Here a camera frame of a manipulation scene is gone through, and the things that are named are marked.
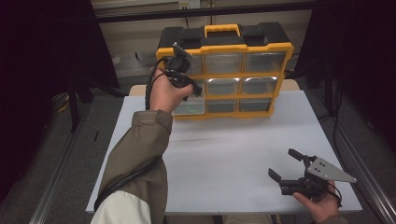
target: white table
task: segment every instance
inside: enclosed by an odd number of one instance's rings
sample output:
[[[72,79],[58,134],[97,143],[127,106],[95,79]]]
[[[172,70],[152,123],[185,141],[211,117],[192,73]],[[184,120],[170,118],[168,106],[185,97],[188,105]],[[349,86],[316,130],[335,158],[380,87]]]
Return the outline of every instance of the white table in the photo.
[[[144,110],[144,96],[125,97],[87,212],[93,211],[107,155],[137,110]],[[304,175],[303,163],[288,155],[289,148],[341,167],[303,91],[282,91],[270,118],[175,120],[163,155],[169,183],[166,214],[306,211],[291,196],[281,195],[267,174],[272,168],[284,179]],[[343,195],[340,211],[362,209],[350,184],[336,182],[336,186]]]

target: white sleeve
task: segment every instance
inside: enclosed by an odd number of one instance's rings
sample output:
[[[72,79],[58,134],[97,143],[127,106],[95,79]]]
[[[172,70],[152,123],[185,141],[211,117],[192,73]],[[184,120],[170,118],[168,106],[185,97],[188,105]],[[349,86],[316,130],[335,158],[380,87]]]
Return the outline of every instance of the white sleeve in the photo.
[[[150,224],[149,205],[125,191],[116,191],[99,206],[91,224]]]

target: human hand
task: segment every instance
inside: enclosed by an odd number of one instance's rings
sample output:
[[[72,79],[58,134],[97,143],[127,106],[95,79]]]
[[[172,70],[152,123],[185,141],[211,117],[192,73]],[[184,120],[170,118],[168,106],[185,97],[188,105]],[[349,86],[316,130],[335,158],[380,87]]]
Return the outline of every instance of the human hand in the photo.
[[[180,105],[181,100],[192,94],[192,85],[183,88],[176,88],[172,85],[163,71],[157,68],[154,72],[153,80],[156,78],[151,88],[149,98],[150,110],[159,110],[172,113]]]
[[[335,188],[333,187],[335,186],[334,181],[329,180],[329,184],[328,190],[335,193]],[[319,200],[313,199],[312,201],[298,192],[293,193],[293,197],[311,212],[312,218],[316,223],[339,215],[337,198],[329,193],[326,193]]]

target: yellow storage organizer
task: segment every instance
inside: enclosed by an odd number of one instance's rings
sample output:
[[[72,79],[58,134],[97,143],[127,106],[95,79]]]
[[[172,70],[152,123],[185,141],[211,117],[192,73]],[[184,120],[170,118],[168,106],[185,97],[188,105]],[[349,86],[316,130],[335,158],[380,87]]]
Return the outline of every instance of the yellow storage organizer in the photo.
[[[157,59],[174,56],[177,43],[192,57],[185,74],[203,88],[175,110],[176,119],[268,117],[274,112],[293,45],[278,22],[253,26],[167,27]]]

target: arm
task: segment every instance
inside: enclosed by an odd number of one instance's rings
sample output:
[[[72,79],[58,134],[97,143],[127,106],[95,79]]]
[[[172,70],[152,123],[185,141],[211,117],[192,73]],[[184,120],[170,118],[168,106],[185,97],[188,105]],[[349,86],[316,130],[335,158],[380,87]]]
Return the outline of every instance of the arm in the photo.
[[[156,70],[155,76],[161,73]],[[192,86],[177,89],[166,76],[158,77],[150,97],[151,110],[134,113],[132,127],[108,157],[99,193],[165,152],[172,131],[170,113],[191,93]],[[166,200],[166,170],[160,159],[148,172],[106,197],[92,223],[162,223]]]
[[[334,181],[329,181],[329,191],[335,193]],[[338,202],[331,194],[326,194],[320,200],[309,200],[301,193],[293,193],[294,198],[305,206],[317,224],[347,224],[347,220],[338,212]]]

